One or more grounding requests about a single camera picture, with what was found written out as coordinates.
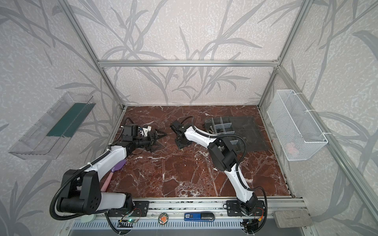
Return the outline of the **grey compartment organizer box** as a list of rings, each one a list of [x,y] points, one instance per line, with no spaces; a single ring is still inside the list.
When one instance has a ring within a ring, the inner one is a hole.
[[[207,133],[214,135],[235,134],[230,117],[217,117],[205,120],[204,126]]]

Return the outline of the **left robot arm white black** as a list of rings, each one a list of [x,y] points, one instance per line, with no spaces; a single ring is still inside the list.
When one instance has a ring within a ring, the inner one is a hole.
[[[51,217],[64,221],[111,209],[132,212],[135,204],[130,194],[108,193],[100,181],[136,149],[148,152],[158,150],[157,141],[165,136],[167,133],[149,126],[124,125],[119,137],[108,146],[105,153],[80,169],[70,169],[64,173],[61,186],[49,207]]]

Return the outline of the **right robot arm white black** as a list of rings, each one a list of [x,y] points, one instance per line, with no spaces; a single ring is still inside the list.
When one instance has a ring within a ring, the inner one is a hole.
[[[193,124],[182,124],[178,120],[174,121],[170,127],[176,134],[175,142],[179,149],[193,142],[208,149],[215,167],[219,171],[223,171],[231,182],[244,215],[251,215],[256,207],[258,197],[255,191],[258,189],[263,192],[265,207],[267,207],[265,190],[261,186],[250,188],[242,175],[240,164],[244,160],[247,150],[244,149],[242,156],[238,158],[238,154],[229,140],[230,137],[234,137],[246,145],[245,140],[241,136],[235,134],[216,135],[206,133]]]

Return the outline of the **round orange button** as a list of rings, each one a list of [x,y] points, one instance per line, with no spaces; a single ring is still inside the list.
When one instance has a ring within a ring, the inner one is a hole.
[[[158,216],[158,222],[160,225],[165,225],[169,220],[169,216],[167,213],[163,212]]]

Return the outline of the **blue black usb device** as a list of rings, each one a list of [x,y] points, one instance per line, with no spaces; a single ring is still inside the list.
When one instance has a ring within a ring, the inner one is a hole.
[[[184,221],[213,222],[215,215],[212,212],[187,212],[184,214]]]

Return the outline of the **white round disc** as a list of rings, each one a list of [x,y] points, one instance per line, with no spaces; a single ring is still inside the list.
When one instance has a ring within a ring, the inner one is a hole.
[[[81,216],[81,218],[80,218],[80,222],[81,222],[81,223],[89,223],[89,222],[94,221],[95,218],[96,218],[96,215],[95,215],[95,214],[84,215],[84,216]]]

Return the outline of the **pink object in basket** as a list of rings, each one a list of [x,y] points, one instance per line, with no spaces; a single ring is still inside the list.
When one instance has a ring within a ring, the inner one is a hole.
[[[299,154],[299,150],[296,148],[295,143],[287,143],[285,148],[292,156],[297,156]]]

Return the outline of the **grey rectangular pad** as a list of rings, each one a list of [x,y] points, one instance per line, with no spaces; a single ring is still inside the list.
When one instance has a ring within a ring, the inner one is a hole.
[[[310,227],[313,221],[305,209],[276,211],[273,213],[278,228]]]

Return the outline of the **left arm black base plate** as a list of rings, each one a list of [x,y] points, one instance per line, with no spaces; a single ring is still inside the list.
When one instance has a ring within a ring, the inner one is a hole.
[[[111,209],[108,212],[109,217],[146,217],[149,209],[149,201],[134,201],[134,206]]]

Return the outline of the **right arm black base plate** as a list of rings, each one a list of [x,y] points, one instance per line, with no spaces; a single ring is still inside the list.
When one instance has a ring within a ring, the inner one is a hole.
[[[251,216],[251,217],[262,217],[264,210],[266,210],[265,202],[259,200],[250,214],[244,214],[240,208],[238,201],[229,200],[223,205],[226,209],[228,216]]]

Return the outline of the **clear plastic wall bin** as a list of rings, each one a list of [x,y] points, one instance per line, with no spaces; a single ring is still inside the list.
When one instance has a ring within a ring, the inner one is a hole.
[[[94,108],[93,96],[66,92],[8,151],[23,160],[54,160]]]

